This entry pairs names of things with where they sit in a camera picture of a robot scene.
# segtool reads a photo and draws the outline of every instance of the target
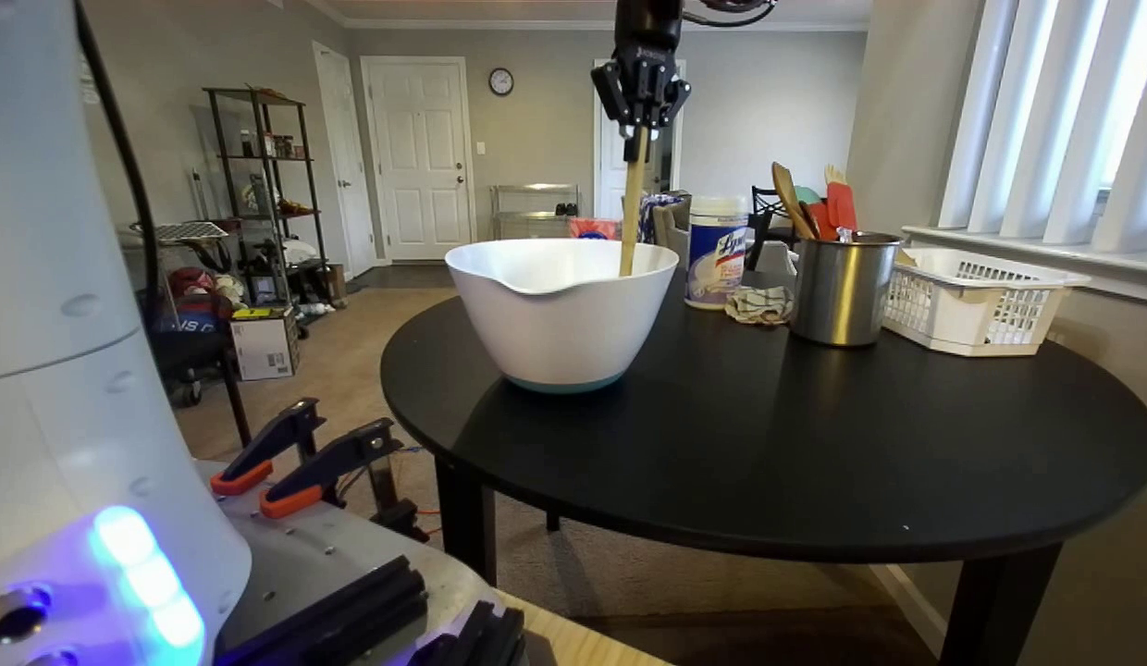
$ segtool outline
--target white plastic basket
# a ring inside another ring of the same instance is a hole
[[[947,356],[1035,356],[1075,285],[1089,277],[955,246],[904,246],[880,324]]]

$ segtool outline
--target shelving unit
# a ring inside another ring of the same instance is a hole
[[[228,202],[216,223],[238,236],[247,302],[290,302],[285,240],[296,236],[293,223],[310,223],[320,246],[310,271],[326,273],[307,111],[273,90],[206,90],[206,102]]]
[[[564,182],[496,183],[496,236],[569,236],[582,192]]]

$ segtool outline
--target white door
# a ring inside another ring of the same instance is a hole
[[[600,92],[594,92],[594,119],[596,119],[596,218],[622,218],[622,196],[626,196],[626,161],[622,161],[622,138],[618,138],[618,123],[606,119]],[[660,134],[654,140],[674,140],[674,177],[670,183],[681,183],[681,123],[686,107],[674,123],[674,134]]]
[[[439,259],[473,240],[466,58],[364,58],[390,259]]]
[[[379,267],[374,246],[379,225],[368,198],[351,61],[341,51],[316,43],[316,65],[332,165],[332,192],[341,198],[346,277],[351,282],[355,273]]]

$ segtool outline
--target cable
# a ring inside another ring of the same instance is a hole
[[[116,90],[106,80],[106,70],[103,70],[94,24],[87,17],[80,0],[74,0],[74,8],[79,8],[80,51],[88,58],[94,85],[96,85],[96,97],[100,97],[100,107],[103,107],[103,123],[116,134],[117,157],[124,157],[124,169],[126,169],[126,182],[131,182],[131,196],[135,196],[135,208],[136,208],[136,218],[141,218],[141,245],[146,245],[146,302],[141,302],[141,317],[146,317],[146,336],[156,349],[156,336],[159,336],[156,331],[156,323],[159,323],[159,234],[156,234],[151,202],[146,196],[146,182],[141,182],[141,169],[136,169],[136,157],[135,157],[135,145],[131,145],[124,111],[117,111]]]
[[[733,23],[719,23],[719,17],[692,14],[692,12],[686,12],[681,17],[686,17],[686,23],[697,23],[697,24],[742,29],[742,24],[762,23],[771,12],[775,12],[775,5],[767,0],[767,8],[762,8],[760,14],[733,17]]]

